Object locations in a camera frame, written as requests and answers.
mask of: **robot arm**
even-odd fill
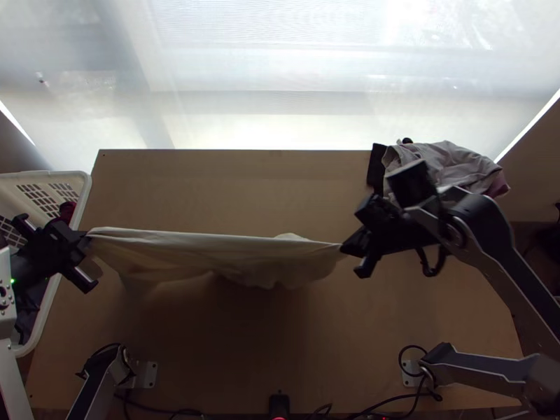
[[[518,398],[541,415],[560,414],[560,306],[515,249],[498,205],[458,187],[438,193],[423,160],[387,179],[405,212],[448,252],[480,270],[547,354],[512,360],[459,353],[441,343],[419,361],[420,369],[434,385],[467,384]]]

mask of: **black cable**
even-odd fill
[[[115,394],[114,396],[116,398],[118,398],[119,400],[123,400],[123,401],[125,400],[125,397],[123,395]],[[146,411],[146,412],[150,412],[150,413],[154,413],[154,414],[170,414],[171,418],[173,418],[172,416],[177,416],[177,415],[202,417],[203,419],[207,418],[207,416],[203,412],[198,411],[196,409],[190,409],[190,408],[183,408],[183,409],[176,409],[176,410],[160,409],[160,408],[154,408],[154,407],[149,407],[149,406],[144,405],[144,404],[140,404],[139,402],[132,401],[129,398],[126,399],[126,403],[128,405],[139,408],[140,410],[143,410],[143,411]]]
[[[420,257],[420,264],[422,265],[422,274],[426,277],[437,276],[440,273],[440,271],[442,271],[442,268],[445,265],[445,260],[449,255],[448,250],[443,245],[440,245],[439,249],[437,250],[437,262],[434,268],[431,268],[430,263],[428,262],[428,257],[426,257],[426,253],[424,252],[424,249],[415,248],[414,250]]]
[[[354,420],[357,419],[358,417],[361,416],[368,416],[368,415],[377,415],[379,417],[385,417],[387,419],[391,419],[391,420],[403,420],[406,419],[410,416],[412,416],[412,414],[414,413],[414,411],[416,410],[416,407],[418,405],[418,400],[420,399],[420,397],[432,397],[434,400],[440,402],[443,400],[443,397],[428,389],[427,392],[422,392],[422,386],[424,385],[424,382],[426,380],[426,378],[428,377],[424,372],[419,373],[419,374],[411,374],[410,372],[408,372],[404,366],[403,366],[403,354],[406,352],[406,350],[410,350],[410,349],[418,349],[420,351],[423,351],[424,354],[427,354],[428,352],[420,346],[417,346],[415,344],[411,344],[409,346],[405,346],[403,347],[398,354],[398,365],[399,368],[406,373],[407,375],[411,376],[411,377],[422,377],[422,379],[420,380],[420,384],[418,385],[418,388],[416,389],[416,393],[412,393],[412,394],[404,394],[404,395],[397,395],[396,397],[392,397],[392,398],[388,398],[384,401],[378,402],[376,405],[372,405],[371,407],[366,408],[365,410],[363,410],[362,412],[356,413],[356,414],[351,414],[350,416],[348,416],[345,420]],[[404,400],[407,398],[414,398],[414,403],[412,404],[412,407],[410,407],[410,410],[408,410],[407,413],[401,415],[401,416],[391,416],[391,415],[387,415],[387,414],[381,414],[381,413],[375,413],[373,412],[373,410],[392,403],[393,401],[398,401],[398,400]]]
[[[425,373],[424,372],[419,372],[419,373],[412,373],[412,372],[408,372],[405,369],[405,365],[403,364],[403,355],[405,354],[406,350],[410,350],[410,349],[418,349],[420,351],[423,351],[424,355],[428,354],[428,352],[426,351],[425,348],[417,346],[415,344],[411,344],[409,346],[404,346],[399,352],[398,352],[398,366],[399,368],[406,373],[408,376],[413,377],[413,378],[420,378],[421,376],[424,376]]]
[[[328,414],[330,413],[330,409],[333,408],[333,404],[325,404],[320,406],[318,409],[316,409],[314,412],[312,412],[311,414],[308,414],[304,420],[314,420],[315,416],[317,414],[319,414],[320,412],[322,412],[323,410],[325,410],[324,413],[322,413],[321,419],[325,419],[328,418]]]
[[[85,376],[85,366],[90,362],[90,360],[92,360],[92,358],[100,354],[102,351],[105,351],[111,347],[118,347],[118,346],[120,346],[120,343],[110,343],[94,351],[93,354],[83,364],[82,370],[80,372],[75,373],[75,375],[80,379],[86,380],[87,378]]]
[[[131,420],[128,414],[128,396],[130,395],[130,390],[125,391],[125,396],[122,398],[122,413],[125,415],[125,420]]]

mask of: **wooden board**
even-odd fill
[[[366,152],[102,151],[81,228],[294,232],[341,242],[358,227],[353,212],[367,193],[367,165]],[[74,372],[115,341],[160,364],[157,386],[136,399],[231,414],[265,412],[279,389],[294,412],[329,402],[334,412],[355,412],[410,392],[397,364],[407,344],[449,341],[461,351],[522,355],[508,309],[476,269],[450,258],[427,279],[416,254],[405,252],[360,280],[357,263],[348,257],[327,279],[292,291],[196,279],[134,295],[105,265],[88,295],[63,281],[35,351],[31,401],[70,407],[81,387]],[[515,404],[464,386],[443,393],[443,402],[420,409]]]

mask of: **bright window light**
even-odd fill
[[[498,159],[560,88],[558,21],[553,0],[1,0],[1,110],[61,170],[403,137]]]

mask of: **metal bracket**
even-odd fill
[[[408,372],[416,374],[422,373],[420,370],[420,365],[417,360],[402,360],[402,368],[406,369]],[[418,388],[422,377],[412,377],[403,370],[400,371],[402,375],[402,384],[407,388]]]
[[[158,374],[158,364],[156,362],[144,362],[140,360],[133,360],[130,367],[136,374],[124,384],[119,386],[122,389],[133,388],[153,388],[155,385],[155,378]]]

